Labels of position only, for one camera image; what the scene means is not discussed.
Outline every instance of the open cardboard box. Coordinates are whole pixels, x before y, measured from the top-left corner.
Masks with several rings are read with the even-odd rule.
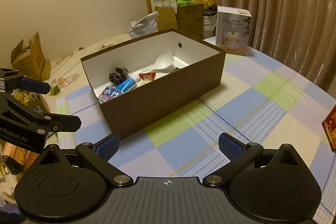
[[[132,75],[150,67],[166,53],[174,56],[174,64],[157,73],[153,82],[105,103],[97,99],[111,85],[108,74],[116,66],[127,68]],[[81,62],[111,131],[122,139],[217,87],[221,83],[225,54],[210,43],[169,29],[103,49],[82,58]],[[180,70],[169,74],[175,67]]]

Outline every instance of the table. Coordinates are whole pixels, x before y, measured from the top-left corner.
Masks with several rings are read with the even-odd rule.
[[[215,38],[206,41],[215,43]],[[335,99],[300,74],[249,48],[248,56],[226,55],[219,87],[122,140],[110,163],[134,180],[138,176],[202,180],[229,162],[218,148],[222,132],[265,148],[291,143],[323,191],[314,220],[331,223],[336,210],[336,153],[321,122],[334,104]],[[54,110],[77,115],[83,122],[76,133],[58,135],[61,148],[95,143],[110,133],[87,83],[58,98]]]

